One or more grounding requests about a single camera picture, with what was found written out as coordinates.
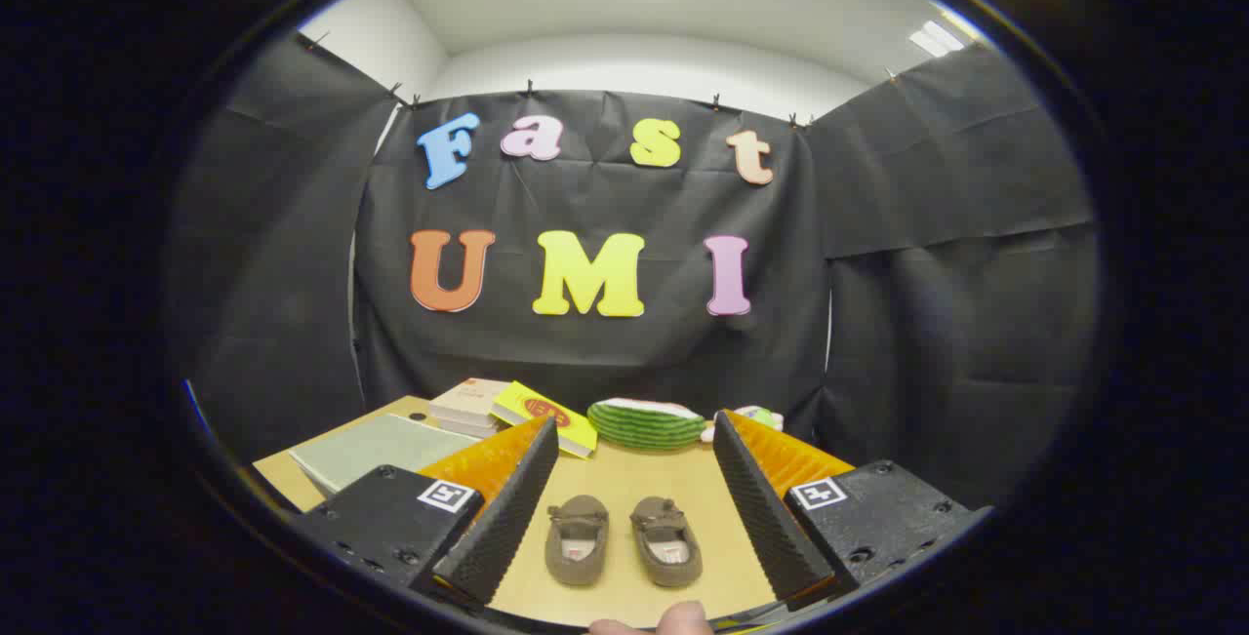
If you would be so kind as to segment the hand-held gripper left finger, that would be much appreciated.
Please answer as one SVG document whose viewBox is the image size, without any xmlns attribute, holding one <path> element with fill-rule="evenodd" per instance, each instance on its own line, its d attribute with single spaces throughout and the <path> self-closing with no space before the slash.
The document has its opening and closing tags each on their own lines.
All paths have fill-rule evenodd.
<svg viewBox="0 0 1249 635">
<path fill-rule="evenodd" d="M 486 608 L 558 454 L 553 418 L 531 418 L 418 472 L 383 462 L 294 528 L 388 589 Z"/>
</svg>

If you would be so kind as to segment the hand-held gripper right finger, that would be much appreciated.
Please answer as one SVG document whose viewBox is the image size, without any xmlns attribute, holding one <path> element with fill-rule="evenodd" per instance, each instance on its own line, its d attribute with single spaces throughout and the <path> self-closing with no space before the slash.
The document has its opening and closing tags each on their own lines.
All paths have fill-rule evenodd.
<svg viewBox="0 0 1249 635">
<path fill-rule="evenodd" d="M 787 608 L 902 575 L 990 515 L 901 462 L 853 468 L 731 410 L 714 416 L 712 448 L 754 558 Z"/>
</svg>

